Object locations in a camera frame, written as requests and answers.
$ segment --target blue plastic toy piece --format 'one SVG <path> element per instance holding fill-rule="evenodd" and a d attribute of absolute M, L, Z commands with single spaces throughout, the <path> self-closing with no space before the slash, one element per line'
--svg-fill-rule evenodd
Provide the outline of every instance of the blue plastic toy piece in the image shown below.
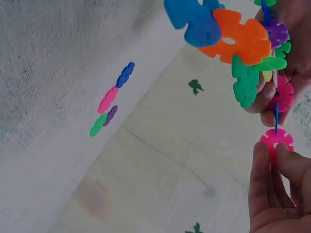
<path fill-rule="evenodd" d="M 185 40 L 192 46 L 203 48 L 215 45 L 222 33 L 206 6 L 197 0 L 164 0 L 164 7 L 175 29 L 188 24 Z"/>
<path fill-rule="evenodd" d="M 276 125 L 274 128 L 274 133 L 277 134 L 277 125 L 278 125 L 278 102 L 276 102 L 276 109 L 275 109 L 275 117 L 276 117 Z"/>
<path fill-rule="evenodd" d="M 261 7 L 264 14 L 264 22 L 267 26 L 269 26 L 272 17 L 270 8 L 267 6 L 266 0 L 261 0 Z"/>
<path fill-rule="evenodd" d="M 225 5 L 219 4 L 218 0 L 203 0 L 203 6 L 205 6 L 211 15 L 213 11 L 217 8 L 225 8 Z"/>

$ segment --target finger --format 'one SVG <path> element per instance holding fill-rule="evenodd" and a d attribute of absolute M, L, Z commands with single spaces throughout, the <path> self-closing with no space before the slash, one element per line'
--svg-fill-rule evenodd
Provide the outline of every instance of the finger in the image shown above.
<path fill-rule="evenodd" d="M 276 165 L 293 185 L 301 187 L 304 214 L 311 214 L 311 159 L 289 152 L 286 145 L 281 143 L 276 147 Z"/>
<path fill-rule="evenodd" d="M 271 171 L 270 171 L 270 174 L 267 180 L 268 180 L 268 201 L 269 201 L 270 208 L 282 208 L 281 203 L 276 196 L 276 191 L 275 191 L 275 187 L 273 184 Z"/>
<path fill-rule="evenodd" d="M 273 127 L 276 125 L 276 118 L 272 111 L 263 111 L 260 113 L 261 122 L 267 127 Z"/>
<path fill-rule="evenodd" d="M 256 215 L 270 208 L 268 201 L 268 178 L 270 175 L 270 157 L 264 143 L 254 146 L 254 161 L 250 175 L 248 192 L 249 216 L 252 220 Z"/>
<path fill-rule="evenodd" d="M 284 125 L 288 114 L 291 112 L 292 107 L 288 107 L 285 112 L 279 113 L 278 124 Z"/>
<path fill-rule="evenodd" d="M 301 187 L 295 186 L 293 183 L 290 183 L 291 188 L 291 197 L 296 206 L 299 206 L 303 203 Z"/>
<path fill-rule="evenodd" d="M 262 91 L 260 91 L 254 103 L 251 105 L 250 108 L 246 109 L 249 113 L 260 113 L 262 112 L 276 93 L 276 88 L 274 87 L 273 83 L 266 83 Z"/>
<path fill-rule="evenodd" d="M 281 174 L 275 167 L 271 168 L 271 176 L 272 176 L 272 181 L 273 181 L 276 197 L 279 200 L 281 207 L 282 208 L 294 208 L 295 206 L 292 200 L 290 199 L 290 197 L 287 195 L 285 191 Z"/>
<path fill-rule="evenodd" d="M 262 91 L 265 84 L 266 84 L 266 81 L 264 80 L 264 76 L 263 76 L 262 72 L 260 72 L 259 73 L 259 84 L 256 86 L 257 92 Z"/>

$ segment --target purple plastic toy piece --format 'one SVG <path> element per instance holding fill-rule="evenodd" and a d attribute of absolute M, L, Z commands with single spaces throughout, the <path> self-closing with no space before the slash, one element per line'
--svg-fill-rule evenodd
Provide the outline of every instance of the purple plastic toy piece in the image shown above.
<path fill-rule="evenodd" d="M 107 114 L 107 119 L 106 119 L 105 123 L 103 124 L 104 127 L 109 124 L 109 122 L 112 120 L 112 118 L 114 117 L 117 110 L 118 110 L 117 105 L 115 105 L 111 108 L 110 112 Z"/>
<path fill-rule="evenodd" d="M 277 49 L 281 47 L 281 43 L 285 43 L 290 39 L 287 27 L 277 20 L 271 20 L 269 26 L 265 25 L 264 22 L 261 23 L 265 29 L 268 31 L 269 40 L 272 44 L 272 49 Z"/>

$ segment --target green plastic toy piece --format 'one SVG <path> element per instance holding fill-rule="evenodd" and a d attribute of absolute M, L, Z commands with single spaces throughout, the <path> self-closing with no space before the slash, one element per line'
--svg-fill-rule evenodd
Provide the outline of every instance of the green plastic toy piece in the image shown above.
<path fill-rule="evenodd" d="M 101 128 L 103 127 L 103 124 L 106 122 L 107 119 L 107 113 L 102 114 L 94 123 L 91 132 L 90 132 L 90 136 L 94 137 L 96 136 L 96 134 L 101 130 Z"/>
<path fill-rule="evenodd" d="M 266 0 L 267 6 L 273 6 L 276 3 L 276 0 Z M 261 6 L 261 0 L 255 0 L 254 4 Z"/>
<path fill-rule="evenodd" d="M 280 48 L 276 49 L 276 57 L 285 58 L 285 53 L 289 53 L 291 51 L 292 44 L 290 42 L 282 43 Z"/>
<path fill-rule="evenodd" d="M 287 61 L 279 57 L 267 57 L 263 58 L 262 63 L 254 65 L 254 69 L 257 71 L 271 71 L 284 69 L 287 66 Z"/>
<path fill-rule="evenodd" d="M 252 66 L 245 65 L 239 56 L 232 58 L 232 77 L 237 78 L 233 84 L 236 100 L 242 108 L 249 108 L 257 95 L 256 86 L 259 84 L 259 72 Z"/>

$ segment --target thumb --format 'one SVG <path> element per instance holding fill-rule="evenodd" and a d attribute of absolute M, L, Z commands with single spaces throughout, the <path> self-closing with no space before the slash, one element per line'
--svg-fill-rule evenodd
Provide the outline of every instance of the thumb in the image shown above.
<path fill-rule="evenodd" d="M 279 172 L 296 187 L 301 187 L 304 214 L 311 214 L 311 159 L 288 151 L 285 144 L 276 147 L 276 166 Z"/>

